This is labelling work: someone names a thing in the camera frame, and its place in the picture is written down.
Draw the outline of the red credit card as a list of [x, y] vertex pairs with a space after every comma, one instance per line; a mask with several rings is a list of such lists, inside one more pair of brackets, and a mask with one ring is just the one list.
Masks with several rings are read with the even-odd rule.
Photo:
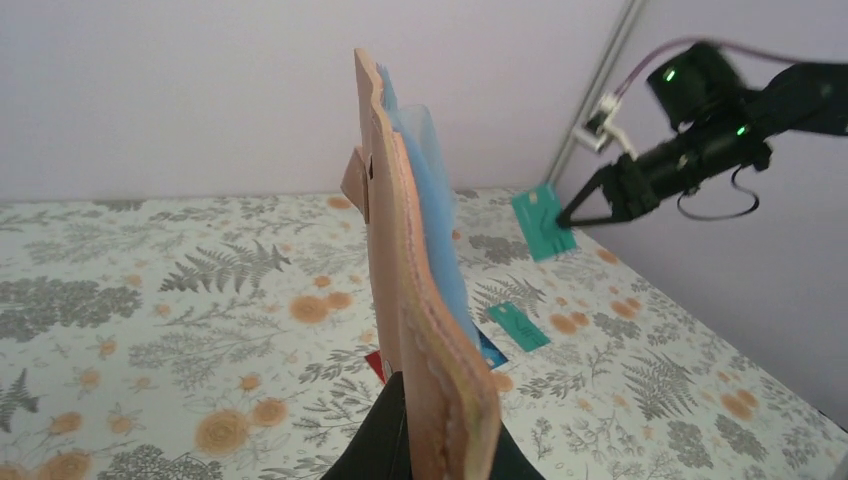
[[365, 360], [369, 367], [374, 371], [382, 384], [386, 383], [386, 376], [383, 368], [381, 352], [379, 350], [370, 352], [365, 356]]

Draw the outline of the blue credit card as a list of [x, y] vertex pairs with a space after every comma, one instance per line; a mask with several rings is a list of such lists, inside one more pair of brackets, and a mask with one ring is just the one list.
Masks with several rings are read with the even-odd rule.
[[491, 370], [501, 367], [508, 362], [506, 355], [486, 336], [478, 330], [481, 352]]

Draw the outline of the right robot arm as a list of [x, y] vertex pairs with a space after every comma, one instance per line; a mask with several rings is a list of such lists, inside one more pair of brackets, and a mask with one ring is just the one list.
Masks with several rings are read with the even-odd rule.
[[724, 41], [693, 39], [646, 80], [675, 135], [639, 153], [614, 117], [624, 93], [666, 43], [646, 56], [614, 91], [600, 97], [574, 138], [597, 153], [611, 142], [619, 158], [600, 168], [558, 214], [561, 229], [628, 223], [669, 199], [692, 196], [726, 171], [769, 168], [767, 140], [787, 131], [847, 134], [847, 66], [801, 61], [743, 45], [734, 50], [787, 67], [765, 87], [748, 87], [722, 51]]

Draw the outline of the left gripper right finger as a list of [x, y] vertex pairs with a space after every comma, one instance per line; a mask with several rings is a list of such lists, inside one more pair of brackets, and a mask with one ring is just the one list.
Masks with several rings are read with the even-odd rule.
[[505, 424], [501, 424], [490, 480], [544, 480], [521, 451]]

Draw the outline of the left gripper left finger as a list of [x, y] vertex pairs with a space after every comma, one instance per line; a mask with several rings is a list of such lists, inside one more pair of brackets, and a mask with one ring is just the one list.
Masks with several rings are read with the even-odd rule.
[[322, 480], [408, 480], [411, 456], [403, 373], [393, 373]]

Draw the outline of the teal credit card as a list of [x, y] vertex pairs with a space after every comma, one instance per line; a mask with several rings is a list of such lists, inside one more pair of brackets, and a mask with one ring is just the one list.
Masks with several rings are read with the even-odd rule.
[[550, 343], [550, 338], [511, 302], [493, 305], [487, 313], [524, 352], [533, 352]]
[[573, 232], [561, 229], [557, 224], [562, 205], [549, 184], [514, 196], [511, 204], [529, 254], [535, 262], [544, 262], [577, 248]]

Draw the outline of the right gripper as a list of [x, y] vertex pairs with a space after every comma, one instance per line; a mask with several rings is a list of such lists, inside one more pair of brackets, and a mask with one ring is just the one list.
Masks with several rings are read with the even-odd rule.
[[[611, 213], [606, 217], [576, 218], [577, 209], [596, 190], [606, 198]], [[557, 215], [556, 224], [567, 230], [631, 222], [653, 212], [660, 203], [660, 198], [633, 158], [622, 154], [613, 164], [600, 168], [589, 178]]]

